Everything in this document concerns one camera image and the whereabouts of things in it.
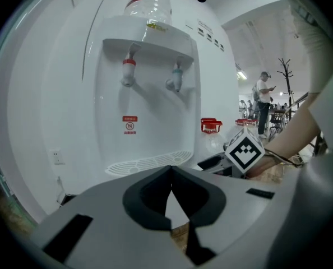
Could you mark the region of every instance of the hot water tap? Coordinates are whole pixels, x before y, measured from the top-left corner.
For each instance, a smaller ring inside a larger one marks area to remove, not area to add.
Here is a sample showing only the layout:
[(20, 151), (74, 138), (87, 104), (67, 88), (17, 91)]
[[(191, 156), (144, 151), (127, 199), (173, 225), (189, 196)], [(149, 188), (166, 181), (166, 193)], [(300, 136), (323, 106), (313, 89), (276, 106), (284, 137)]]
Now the hot water tap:
[(123, 78), (121, 82), (126, 87), (131, 87), (135, 83), (134, 70), (137, 63), (134, 60), (134, 55), (140, 49), (140, 45), (132, 43), (125, 60), (123, 60)]

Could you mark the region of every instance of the dark pants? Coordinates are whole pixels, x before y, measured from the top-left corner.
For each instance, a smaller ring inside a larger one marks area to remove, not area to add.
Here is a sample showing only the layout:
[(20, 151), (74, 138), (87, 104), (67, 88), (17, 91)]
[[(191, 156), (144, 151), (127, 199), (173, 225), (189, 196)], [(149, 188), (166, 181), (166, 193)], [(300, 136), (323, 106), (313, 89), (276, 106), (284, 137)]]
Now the dark pants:
[(260, 109), (260, 119), (258, 120), (258, 134), (262, 135), (265, 131), (265, 124), (267, 122), (267, 115), (269, 114), (269, 103), (257, 102), (258, 108)]

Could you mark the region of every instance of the water bottle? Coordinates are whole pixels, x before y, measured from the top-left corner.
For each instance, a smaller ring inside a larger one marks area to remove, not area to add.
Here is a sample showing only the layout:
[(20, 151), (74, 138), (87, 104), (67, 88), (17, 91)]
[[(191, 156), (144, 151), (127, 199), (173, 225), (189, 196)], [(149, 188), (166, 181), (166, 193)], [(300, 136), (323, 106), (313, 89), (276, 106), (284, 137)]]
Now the water bottle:
[(124, 15), (144, 17), (172, 24), (170, 0), (129, 0), (124, 10)]

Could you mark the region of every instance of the power outlet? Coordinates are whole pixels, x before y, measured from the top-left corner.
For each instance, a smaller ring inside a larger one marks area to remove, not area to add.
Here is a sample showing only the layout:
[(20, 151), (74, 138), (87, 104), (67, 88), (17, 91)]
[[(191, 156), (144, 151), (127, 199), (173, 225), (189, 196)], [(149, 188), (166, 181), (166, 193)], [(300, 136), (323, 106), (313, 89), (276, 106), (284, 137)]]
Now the power outlet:
[(56, 165), (65, 164), (63, 161), (62, 153), (60, 149), (51, 150), (50, 154), (52, 155), (53, 163)]

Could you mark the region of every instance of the coat rack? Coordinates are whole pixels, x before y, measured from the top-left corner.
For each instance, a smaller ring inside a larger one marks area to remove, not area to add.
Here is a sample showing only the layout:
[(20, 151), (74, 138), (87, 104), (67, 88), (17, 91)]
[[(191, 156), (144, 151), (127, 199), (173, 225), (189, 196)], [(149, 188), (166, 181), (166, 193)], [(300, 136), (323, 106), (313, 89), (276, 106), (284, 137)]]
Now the coat rack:
[[(291, 105), (292, 105), (291, 96), (294, 94), (294, 92), (292, 92), (292, 90), (290, 89), (289, 78), (293, 77), (294, 75), (291, 75), (292, 71), (289, 72), (289, 62), (290, 62), (290, 60), (288, 60), (286, 63), (285, 63), (284, 59), (279, 59), (279, 61), (281, 62), (281, 66), (284, 67), (285, 72), (280, 72), (280, 71), (277, 71), (277, 72), (283, 74), (285, 79), (286, 79), (286, 83), (288, 85), (288, 92), (285, 92), (284, 94), (289, 95), (289, 107), (291, 108)], [(289, 122), (291, 120), (291, 112), (292, 112), (292, 110), (289, 110)]]

